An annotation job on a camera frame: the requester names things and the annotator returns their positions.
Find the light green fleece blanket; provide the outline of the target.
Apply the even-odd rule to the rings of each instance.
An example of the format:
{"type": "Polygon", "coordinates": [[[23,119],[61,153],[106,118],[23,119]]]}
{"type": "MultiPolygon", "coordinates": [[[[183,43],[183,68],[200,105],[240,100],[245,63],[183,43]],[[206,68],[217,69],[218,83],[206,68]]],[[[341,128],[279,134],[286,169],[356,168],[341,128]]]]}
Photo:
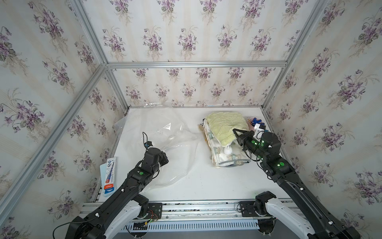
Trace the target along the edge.
{"type": "Polygon", "coordinates": [[[248,131],[249,126],[241,113],[238,112],[214,112],[206,116],[207,124],[220,142],[226,147],[236,140],[234,129],[248,131]]]}

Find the clear plastic vacuum bag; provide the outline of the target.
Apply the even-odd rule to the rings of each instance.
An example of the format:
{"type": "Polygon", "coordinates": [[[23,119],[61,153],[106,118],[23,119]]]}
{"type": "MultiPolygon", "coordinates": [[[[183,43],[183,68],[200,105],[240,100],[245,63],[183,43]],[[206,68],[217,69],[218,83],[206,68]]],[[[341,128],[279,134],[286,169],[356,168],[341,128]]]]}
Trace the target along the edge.
{"type": "Polygon", "coordinates": [[[196,162],[199,136],[191,132],[177,109],[151,107],[131,109],[119,122],[122,132],[115,151],[115,182],[121,186],[129,171],[143,159],[144,142],[166,153],[169,162],[154,173],[146,190],[164,188],[184,179],[196,162]]]}

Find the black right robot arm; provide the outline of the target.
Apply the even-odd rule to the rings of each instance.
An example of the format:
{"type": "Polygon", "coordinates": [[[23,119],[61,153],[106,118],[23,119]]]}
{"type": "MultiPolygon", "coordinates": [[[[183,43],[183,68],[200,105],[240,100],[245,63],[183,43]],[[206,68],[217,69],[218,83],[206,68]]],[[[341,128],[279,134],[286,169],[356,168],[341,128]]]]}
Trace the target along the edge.
{"type": "Polygon", "coordinates": [[[258,194],[250,211],[260,217],[272,216],[280,220],[301,239],[359,239],[361,235],[353,226],[346,226],[331,214],[309,191],[292,165],[280,156],[281,142],[269,131],[262,132],[259,140],[255,133],[234,129],[242,150],[255,156],[255,162],[267,178],[281,187],[302,212],[281,205],[280,200],[270,191],[258,194]]]}

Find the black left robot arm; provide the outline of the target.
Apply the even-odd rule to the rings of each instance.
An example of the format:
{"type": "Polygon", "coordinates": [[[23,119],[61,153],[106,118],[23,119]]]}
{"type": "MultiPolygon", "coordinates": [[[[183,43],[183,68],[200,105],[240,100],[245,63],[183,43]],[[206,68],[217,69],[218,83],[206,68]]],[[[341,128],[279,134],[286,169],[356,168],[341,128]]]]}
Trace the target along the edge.
{"type": "Polygon", "coordinates": [[[52,237],[55,238],[58,228],[68,225],[65,236],[67,239],[106,239],[107,229],[130,201],[137,202],[139,207],[148,202],[140,192],[153,180],[160,167],[167,163],[169,160],[165,152],[155,147],[146,149],[143,159],[103,204],[85,218],[77,216],[72,221],[57,226],[52,232],[52,237]]]}

